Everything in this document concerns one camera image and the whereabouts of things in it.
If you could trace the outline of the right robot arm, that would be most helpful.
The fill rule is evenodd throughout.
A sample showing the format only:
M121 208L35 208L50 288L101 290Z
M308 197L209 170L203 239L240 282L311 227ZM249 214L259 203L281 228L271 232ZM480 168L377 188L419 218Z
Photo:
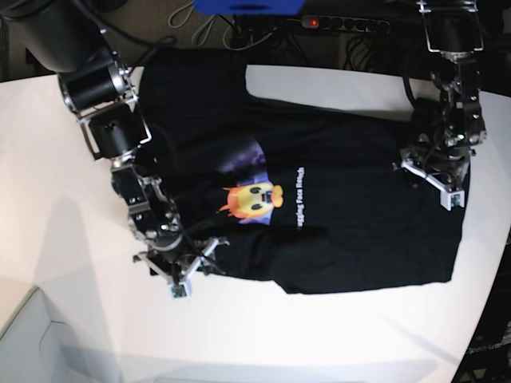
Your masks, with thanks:
M4 1L1 18L35 59L57 75L61 96L95 160L111 163L113 190L124 200L134 256L179 295L192 275L219 271L214 254L224 241L195 240L184 228L156 162L141 151L152 133L139 106L131 69L105 39L111 25L83 1Z

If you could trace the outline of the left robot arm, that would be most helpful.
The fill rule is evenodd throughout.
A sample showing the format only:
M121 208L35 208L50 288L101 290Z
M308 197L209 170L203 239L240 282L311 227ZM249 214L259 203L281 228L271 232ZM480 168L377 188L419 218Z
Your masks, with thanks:
M442 206L452 210L465 204L473 148L487 137L476 59L484 42L475 1L419 1L417 8L425 49L440 60L430 73L439 99L415 97L409 75L403 76L414 131L401 150L401 167L438 189Z

